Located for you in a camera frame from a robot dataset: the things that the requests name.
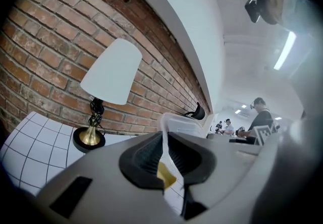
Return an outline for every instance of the white lampshade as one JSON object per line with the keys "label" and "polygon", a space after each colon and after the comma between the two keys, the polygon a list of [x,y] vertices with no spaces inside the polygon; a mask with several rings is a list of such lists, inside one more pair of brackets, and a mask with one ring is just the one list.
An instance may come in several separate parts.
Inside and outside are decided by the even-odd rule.
{"label": "white lampshade", "polygon": [[124,105],[141,58],[135,45],[118,38],[94,62],[80,85],[94,97]]}

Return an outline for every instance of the dark shirt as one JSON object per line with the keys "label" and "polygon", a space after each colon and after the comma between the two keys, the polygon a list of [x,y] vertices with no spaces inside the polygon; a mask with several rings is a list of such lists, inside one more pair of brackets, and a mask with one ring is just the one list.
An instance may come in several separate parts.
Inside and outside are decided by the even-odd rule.
{"label": "dark shirt", "polygon": [[254,128],[255,126],[268,125],[269,127],[271,127],[273,122],[274,120],[271,113],[267,109],[264,109],[253,120],[248,131],[252,130],[252,128]]}

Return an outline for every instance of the desk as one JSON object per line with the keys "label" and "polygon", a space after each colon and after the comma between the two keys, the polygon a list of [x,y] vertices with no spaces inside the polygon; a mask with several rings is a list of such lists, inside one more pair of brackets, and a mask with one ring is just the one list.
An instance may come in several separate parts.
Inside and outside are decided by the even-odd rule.
{"label": "desk", "polygon": [[[0,150],[2,162],[12,183],[36,195],[40,189],[66,167],[84,156],[73,144],[76,128],[63,125],[31,112],[13,130]],[[105,146],[135,136],[105,134]],[[165,191],[164,197],[174,212],[180,214],[183,206],[183,177],[169,155],[162,159],[177,181]]]}

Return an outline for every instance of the lamp cord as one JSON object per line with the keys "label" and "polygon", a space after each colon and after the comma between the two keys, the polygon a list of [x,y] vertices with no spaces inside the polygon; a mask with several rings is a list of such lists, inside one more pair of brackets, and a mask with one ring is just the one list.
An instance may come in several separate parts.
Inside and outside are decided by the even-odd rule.
{"label": "lamp cord", "polygon": [[104,112],[104,107],[102,103],[98,103],[98,100],[94,99],[90,103],[90,108],[91,108],[92,115],[88,121],[89,126],[93,126],[93,127],[100,126],[104,131],[103,135],[105,135],[105,129],[100,124],[102,120],[102,115]]}

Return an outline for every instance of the table lamp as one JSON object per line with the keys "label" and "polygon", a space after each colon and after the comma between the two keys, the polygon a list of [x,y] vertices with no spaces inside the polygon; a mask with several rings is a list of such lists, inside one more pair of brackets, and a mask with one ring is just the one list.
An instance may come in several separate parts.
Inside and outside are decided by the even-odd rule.
{"label": "table lamp", "polygon": [[104,112],[103,101],[125,105],[142,55],[135,45],[118,38],[94,62],[80,83],[82,89],[94,96],[90,103],[92,116],[89,127],[73,134],[75,147],[87,153],[105,145],[104,134],[96,130]]}

